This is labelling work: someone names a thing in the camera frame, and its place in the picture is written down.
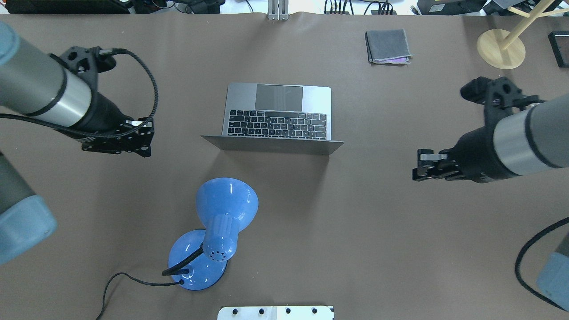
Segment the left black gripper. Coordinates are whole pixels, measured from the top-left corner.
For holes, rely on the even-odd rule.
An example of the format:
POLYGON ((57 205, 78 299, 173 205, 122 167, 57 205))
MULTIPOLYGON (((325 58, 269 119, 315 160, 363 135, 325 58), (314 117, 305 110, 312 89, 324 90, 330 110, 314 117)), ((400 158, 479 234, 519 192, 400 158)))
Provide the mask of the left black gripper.
MULTIPOLYGON (((101 93, 93 96, 93 101, 85 116, 71 126, 72 129, 88 133, 120 134, 133 129, 146 118, 133 118, 124 115, 116 106, 101 93)), ((151 156, 150 143, 154 137, 154 124, 150 120, 142 129, 118 138, 98 138, 71 134, 71 138, 81 143, 83 151, 100 152, 107 154, 120 154, 134 152, 142 157, 151 156)))

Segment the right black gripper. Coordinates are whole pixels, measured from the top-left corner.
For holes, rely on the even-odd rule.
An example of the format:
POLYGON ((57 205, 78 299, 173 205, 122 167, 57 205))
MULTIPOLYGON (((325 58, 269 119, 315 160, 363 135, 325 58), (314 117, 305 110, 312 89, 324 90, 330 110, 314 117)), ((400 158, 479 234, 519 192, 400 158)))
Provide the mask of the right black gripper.
POLYGON ((462 135, 453 148, 439 153, 430 148, 419 148, 412 179, 417 182, 471 180, 486 184, 517 177, 518 174, 500 162, 491 138, 489 130, 481 127, 462 135))

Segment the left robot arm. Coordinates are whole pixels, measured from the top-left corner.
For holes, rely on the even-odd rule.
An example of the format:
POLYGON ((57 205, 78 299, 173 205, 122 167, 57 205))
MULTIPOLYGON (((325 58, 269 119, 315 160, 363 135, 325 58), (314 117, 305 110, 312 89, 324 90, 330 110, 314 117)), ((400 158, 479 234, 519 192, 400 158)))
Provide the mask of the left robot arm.
MULTIPOLYGON (((151 155, 158 85, 147 65, 128 49, 71 47, 61 56, 47 55, 2 23, 0 84, 1 106, 12 111, 1 118, 46 126, 77 140, 88 152, 151 155), (149 76, 154 103, 147 117, 124 115, 98 91, 98 75, 114 69, 116 55, 132 57, 149 76)), ((0 187, 0 260, 5 264, 47 239, 57 221, 5 155, 0 187)))

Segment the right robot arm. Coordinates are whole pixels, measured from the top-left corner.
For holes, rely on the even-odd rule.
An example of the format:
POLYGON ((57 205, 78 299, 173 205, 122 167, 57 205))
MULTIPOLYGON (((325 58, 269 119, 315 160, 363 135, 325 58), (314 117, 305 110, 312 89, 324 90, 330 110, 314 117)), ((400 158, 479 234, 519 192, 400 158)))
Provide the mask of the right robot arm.
MULTIPOLYGON (((419 149, 414 181, 471 180, 478 184, 528 176, 568 167, 568 96, 524 111, 485 107, 485 125, 464 134, 453 148, 439 153, 419 149)), ((551 253, 533 289, 521 276, 526 252, 545 235, 568 224, 559 220, 539 231, 520 249, 514 274, 520 285, 540 300, 568 310, 568 238, 551 253)))

